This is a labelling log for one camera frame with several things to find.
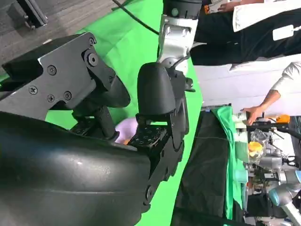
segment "white shirt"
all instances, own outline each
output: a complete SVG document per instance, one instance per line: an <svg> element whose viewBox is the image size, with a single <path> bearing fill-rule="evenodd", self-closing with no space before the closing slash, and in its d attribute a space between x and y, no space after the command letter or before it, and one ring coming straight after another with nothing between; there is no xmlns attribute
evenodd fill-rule
<svg viewBox="0 0 301 226"><path fill-rule="evenodd" d="M301 62L293 62L288 65L282 77L274 84L271 90L277 90L280 95L287 93L295 83L300 83L301 89Z"/></svg>

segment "bolt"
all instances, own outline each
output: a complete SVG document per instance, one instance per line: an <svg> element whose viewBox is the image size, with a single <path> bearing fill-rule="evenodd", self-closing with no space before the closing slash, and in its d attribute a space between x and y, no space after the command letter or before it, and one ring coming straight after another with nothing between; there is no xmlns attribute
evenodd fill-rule
<svg viewBox="0 0 301 226"><path fill-rule="evenodd" d="M90 53L88 55L88 63L92 66L95 67L98 64L98 57L95 53Z"/></svg>
<svg viewBox="0 0 301 226"><path fill-rule="evenodd" d="M146 200L150 200L154 195L154 188L153 186L148 186L147 190L146 190Z"/></svg>
<svg viewBox="0 0 301 226"><path fill-rule="evenodd" d="M89 38L89 43L91 46L93 46L94 44L96 44L96 41L93 38Z"/></svg>
<svg viewBox="0 0 301 226"><path fill-rule="evenodd" d="M55 96L53 96L52 94L49 94L49 95L47 96L47 101L48 101L48 102L54 102L54 100L55 100Z"/></svg>
<svg viewBox="0 0 301 226"><path fill-rule="evenodd" d="M71 92L66 91L64 93L64 98L65 98L65 100L71 100L71 98L72 98Z"/></svg>
<svg viewBox="0 0 301 226"><path fill-rule="evenodd" d="M30 86L28 90L32 95L36 95L38 93L38 89L35 86Z"/></svg>
<svg viewBox="0 0 301 226"><path fill-rule="evenodd" d="M54 67L53 65L49 65L47 68L47 72L50 75L56 75L56 67Z"/></svg>

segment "black cloth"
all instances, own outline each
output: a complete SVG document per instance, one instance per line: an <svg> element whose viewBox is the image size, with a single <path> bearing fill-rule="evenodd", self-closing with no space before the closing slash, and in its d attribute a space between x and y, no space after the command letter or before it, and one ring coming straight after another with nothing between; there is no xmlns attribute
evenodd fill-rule
<svg viewBox="0 0 301 226"><path fill-rule="evenodd" d="M225 218L228 155L229 141L219 120L212 112L201 112L190 158L177 193L172 226L223 224L216 223ZM243 212L236 202L233 213L234 220L243 222Z"/></svg>
<svg viewBox="0 0 301 226"><path fill-rule="evenodd" d="M233 12L201 14L196 42L207 43L190 52L194 65L240 64L259 57L301 53L301 31L293 37L273 40L273 30L287 25L301 26L301 9L269 17L239 32L233 31Z"/></svg>
<svg viewBox="0 0 301 226"><path fill-rule="evenodd" d="M246 217L286 218L287 214L275 206L266 194L253 194L248 197Z"/></svg>

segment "black cable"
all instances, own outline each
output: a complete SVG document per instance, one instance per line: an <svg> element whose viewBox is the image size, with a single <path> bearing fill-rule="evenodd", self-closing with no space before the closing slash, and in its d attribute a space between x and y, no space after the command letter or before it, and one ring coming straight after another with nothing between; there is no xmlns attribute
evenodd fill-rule
<svg viewBox="0 0 301 226"><path fill-rule="evenodd" d="M150 30L151 32L155 33L156 35L159 35L159 32L157 32L156 30L154 30L153 28L151 28L150 26L148 26L147 24L145 24L144 22L142 22L140 19L138 19L136 16L134 16L130 11L128 11L122 4L120 4L120 2L118 2L117 0L112 0L116 5L118 5L119 8L121 8L123 11L125 11L130 17L132 17L135 21L137 21L138 23L140 23L143 27L145 27L146 29Z"/></svg>
<svg viewBox="0 0 301 226"><path fill-rule="evenodd" d="M174 65L172 65L172 68L176 68L180 63L182 63L184 60L188 60L190 58L190 52L187 52L187 56L179 59L177 62L174 63Z"/></svg>

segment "green backdrop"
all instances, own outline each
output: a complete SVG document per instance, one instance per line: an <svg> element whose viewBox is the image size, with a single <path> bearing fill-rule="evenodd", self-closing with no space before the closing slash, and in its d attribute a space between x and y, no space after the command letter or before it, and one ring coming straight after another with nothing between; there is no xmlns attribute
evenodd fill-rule
<svg viewBox="0 0 301 226"><path fill-rule="evenodd" d="M159 30L162 0L133 0L126 6L135 16L146 24ZM137 106L137 75L140 67L147 62L155 62L157 56L158 36L145 29L130 18L121 9L95 21L79 31L92 32L97 40L95 49L100 57L112 67L124 82L130 96L131 103L124 109L110 109L115 123L134 117L138 112ZM182 162L174 177L168 182L162 182L151 202L151 209L142 215L140 226L168 226L170 225L174 202L181 176L190 155L192 142L198 122L202 96L193 69L189 61L187 77L194 80L195 93L186 93L190 120L190 133L185 137L185 150ZM49 112L47 121L70 129L76 122L71 112Z"/></svg>

